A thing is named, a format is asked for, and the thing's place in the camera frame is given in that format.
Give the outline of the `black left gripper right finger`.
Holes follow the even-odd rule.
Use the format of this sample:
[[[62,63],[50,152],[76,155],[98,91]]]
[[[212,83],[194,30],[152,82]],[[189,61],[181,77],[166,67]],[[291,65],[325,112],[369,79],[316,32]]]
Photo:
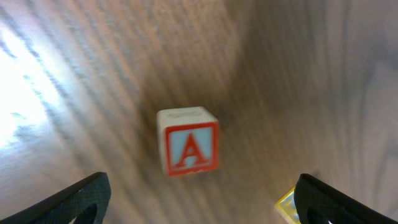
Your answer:
[[[397,224],[310,174],[301,174],[294,191],[301,224]]]

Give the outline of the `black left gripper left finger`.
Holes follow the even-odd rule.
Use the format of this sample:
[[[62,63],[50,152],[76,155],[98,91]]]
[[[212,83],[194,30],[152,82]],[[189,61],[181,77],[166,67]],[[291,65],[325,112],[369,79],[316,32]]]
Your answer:
[[[107,174],[96,172],[1,223],[102,223],[110,198]]]

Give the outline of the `red letter A wooden block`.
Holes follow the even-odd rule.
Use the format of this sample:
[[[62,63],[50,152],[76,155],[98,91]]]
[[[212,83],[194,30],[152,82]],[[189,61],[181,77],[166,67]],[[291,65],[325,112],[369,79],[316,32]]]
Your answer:
[[[160,160],[166,176],[208,172],[218,168],[218,120],[204,107],[157,112]]]

